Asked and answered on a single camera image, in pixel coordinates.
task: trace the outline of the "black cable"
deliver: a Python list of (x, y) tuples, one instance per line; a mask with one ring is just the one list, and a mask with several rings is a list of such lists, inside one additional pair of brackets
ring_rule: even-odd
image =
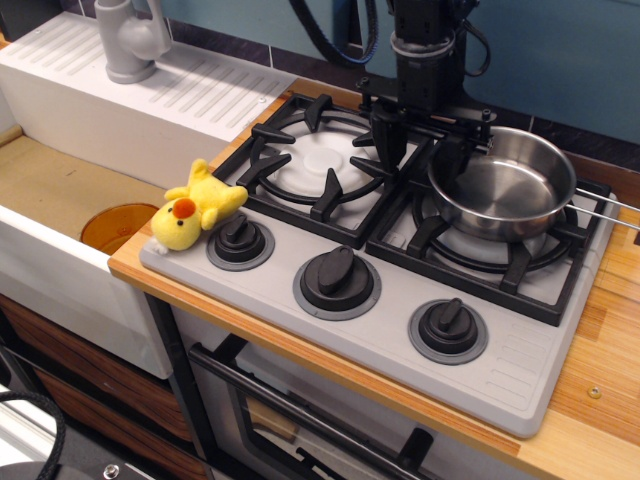
[(375, 0), (365, 0), (368, 38), (367, 46), (360, 58), (348, 56), (331, 43), (313, 18), (305, 0), (289, 0), (289, 3), (315, 47), (329, 62), (345, 68), (357, 68), (371, 60), (378, 48), (378, 13)]
[(462, 28), (464, 28), (467, 32), (476, 37), (485, 48), (486, 55), (484, 57), (484, 62), (482, 63), (480, 68), (474, 70), (473, 72), (469, 72), (466, 68), (464, 70), (464, 73), (469, 77), (479, 77), (487, 71), (487, 69), (489, 68), (489, 64), (491, 63), (491, 48), (489, 47), (489, 40), (487, 40), (487, 37), (485, 37), (484, 34), (476, 27), (474, 27), (466, 18), (462, 20), (461, 25)]
[(62, 447), (64, 446), (64, 437), (66, 434), (66, 426), (64, 424), (64, 417), (60, 408), (53, 403), (49, 398), (39, 393), (33, 392), (3, 392), (0, 393), (0, 403), (10, 402), (13, 400), (27, 400), (33, 403), (35, 406), (45, 410), (56, 421), (56, 439), (53, 442), (53, 448), (49, 454), (49, 458), (44, 463), (40, 474), (36, 480), (51, 480), (56, 473), (58, 460), (62, 454)]

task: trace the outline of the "stainless steel pan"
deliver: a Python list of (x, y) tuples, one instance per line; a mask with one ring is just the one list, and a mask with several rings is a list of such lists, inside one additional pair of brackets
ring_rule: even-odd
[(476, 237), (518, 242), (549, 230), (566, 206), (602, 217), (568, 205), (576, 192), (576, 174), (556, 146), (523, 130), (493, 127), (491, 132), (488, 154), (474, 153), (453, 181), (447, 177), (451, 167), (446, 157), (432, 159), (429, 180), (446, 222)]

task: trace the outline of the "orange beak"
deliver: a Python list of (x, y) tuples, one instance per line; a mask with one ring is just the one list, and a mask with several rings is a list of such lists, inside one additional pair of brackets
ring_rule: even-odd
[(172, 213), (176, 218), (189, 218), (196, 213), (196, 204), (190, 198), (181, 198), (173, 204)]

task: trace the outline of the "faucet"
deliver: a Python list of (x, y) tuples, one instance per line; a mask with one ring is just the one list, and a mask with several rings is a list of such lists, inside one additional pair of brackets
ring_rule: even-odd
[(115, 83), (149, 78), (155, 61), (171, 49), (160, 0), (147, 0), (151, 20), (136, 17), (132, 0), (96, 0), (96, 19), (107, 57), (107, 75)]

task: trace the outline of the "wooden cabinet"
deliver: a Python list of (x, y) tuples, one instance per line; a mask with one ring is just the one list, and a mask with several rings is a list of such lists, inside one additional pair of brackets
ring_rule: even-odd
[(206, 478), (166, 382), (2, 295), (0, 310), (3, 331), (14, 337), (3, 339), (6, 346), (33, 366), (67, 415), (176, 478)]

